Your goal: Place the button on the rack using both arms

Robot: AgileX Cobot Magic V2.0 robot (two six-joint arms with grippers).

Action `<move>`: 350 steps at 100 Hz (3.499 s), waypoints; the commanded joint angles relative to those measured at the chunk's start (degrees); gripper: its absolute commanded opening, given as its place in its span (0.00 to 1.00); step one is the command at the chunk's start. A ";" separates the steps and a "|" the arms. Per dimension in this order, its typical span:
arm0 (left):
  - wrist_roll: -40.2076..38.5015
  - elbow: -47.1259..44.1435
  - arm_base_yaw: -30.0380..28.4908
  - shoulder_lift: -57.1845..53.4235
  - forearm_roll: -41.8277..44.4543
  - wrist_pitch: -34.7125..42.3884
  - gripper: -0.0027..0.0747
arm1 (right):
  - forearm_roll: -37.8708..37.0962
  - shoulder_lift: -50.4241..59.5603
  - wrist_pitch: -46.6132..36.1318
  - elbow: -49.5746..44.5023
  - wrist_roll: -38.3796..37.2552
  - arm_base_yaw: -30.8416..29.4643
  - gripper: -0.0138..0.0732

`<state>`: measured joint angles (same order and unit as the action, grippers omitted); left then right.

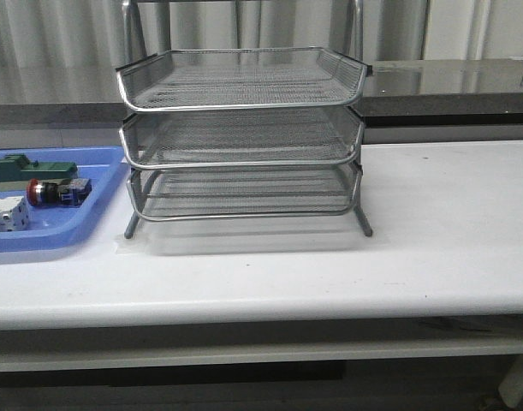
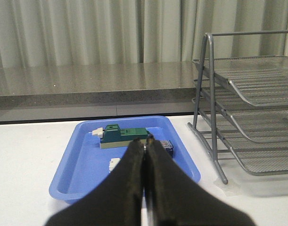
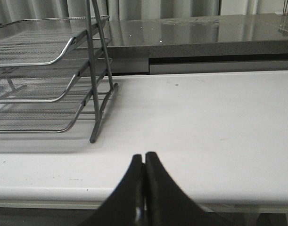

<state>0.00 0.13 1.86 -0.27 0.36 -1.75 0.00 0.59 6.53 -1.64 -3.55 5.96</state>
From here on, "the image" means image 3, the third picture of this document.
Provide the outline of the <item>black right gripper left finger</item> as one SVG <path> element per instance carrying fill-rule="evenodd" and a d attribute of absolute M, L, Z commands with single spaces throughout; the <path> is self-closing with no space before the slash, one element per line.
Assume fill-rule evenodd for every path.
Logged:
<path fill-rule="evenodd" d="M 141 226 L 143 224 L 143 162 L 132 157 L 129 168 L 116 189 L 81 226 Z"/>

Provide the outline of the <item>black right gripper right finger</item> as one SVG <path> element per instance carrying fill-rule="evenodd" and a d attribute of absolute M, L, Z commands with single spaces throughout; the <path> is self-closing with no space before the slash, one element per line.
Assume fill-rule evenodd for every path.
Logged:
<path fill-rule="evenodd" d="M 170 177 L 158 155 L 145 155 L 146 207 L 151 226 L 232 226 L 193 202 Z"/>

